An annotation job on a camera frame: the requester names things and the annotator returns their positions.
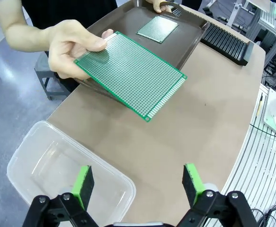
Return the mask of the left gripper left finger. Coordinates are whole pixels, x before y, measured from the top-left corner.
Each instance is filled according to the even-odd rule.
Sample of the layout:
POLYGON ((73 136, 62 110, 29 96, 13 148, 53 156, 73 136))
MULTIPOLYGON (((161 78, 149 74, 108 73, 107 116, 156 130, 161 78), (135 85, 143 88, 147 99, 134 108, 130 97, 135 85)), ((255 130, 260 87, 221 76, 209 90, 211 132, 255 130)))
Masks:
POLYGON ((94 178, 91 166, 83 166, 71 192, 50 199, 45 195, 34 197, 24 220, 24 227, 58 227, 69 221, 73 227, 96 227, 87 212, 94 178))

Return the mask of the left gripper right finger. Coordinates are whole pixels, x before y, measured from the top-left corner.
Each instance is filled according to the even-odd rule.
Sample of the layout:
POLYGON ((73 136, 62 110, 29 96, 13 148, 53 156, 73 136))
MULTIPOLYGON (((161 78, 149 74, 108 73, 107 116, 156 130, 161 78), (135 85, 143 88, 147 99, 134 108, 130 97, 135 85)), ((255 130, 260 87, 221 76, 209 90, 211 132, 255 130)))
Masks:
POLYGON ((205 189, 194 164, 184 164, 182 184, 190 209, 179 227, 203 227, 208 219, 216 219, 223 227, 256 227, 257 221, 240 191, 227 195, 205 189))

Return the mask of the person's right hand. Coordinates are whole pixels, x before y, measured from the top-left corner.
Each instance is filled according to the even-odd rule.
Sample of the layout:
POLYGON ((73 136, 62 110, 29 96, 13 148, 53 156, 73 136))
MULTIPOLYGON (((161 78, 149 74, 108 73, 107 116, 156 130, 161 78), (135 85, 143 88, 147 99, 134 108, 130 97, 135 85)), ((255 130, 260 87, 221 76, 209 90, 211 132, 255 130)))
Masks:
POLYGON ((105 39, 113 32, 108 29, 98 37, 77 20, 65 20, 55 25, 49 36, 48 63, 51 71, 58 73, 62 79, 88 79, 89 75, 74 63, 75 59, 85 52, 104 50, 107 46, 105 39))

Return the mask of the person's left hand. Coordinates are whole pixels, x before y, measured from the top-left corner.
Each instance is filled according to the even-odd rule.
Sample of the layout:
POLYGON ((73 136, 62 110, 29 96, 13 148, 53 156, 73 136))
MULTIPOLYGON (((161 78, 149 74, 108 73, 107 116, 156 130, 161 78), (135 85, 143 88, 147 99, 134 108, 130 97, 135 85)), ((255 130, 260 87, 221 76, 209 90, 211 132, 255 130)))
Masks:
POLYGON ((165 0, 146 0, 146 2, 150 3, 157 13, 171 12, 169 6, 163 5, 163 2, 166 2, 165 0))

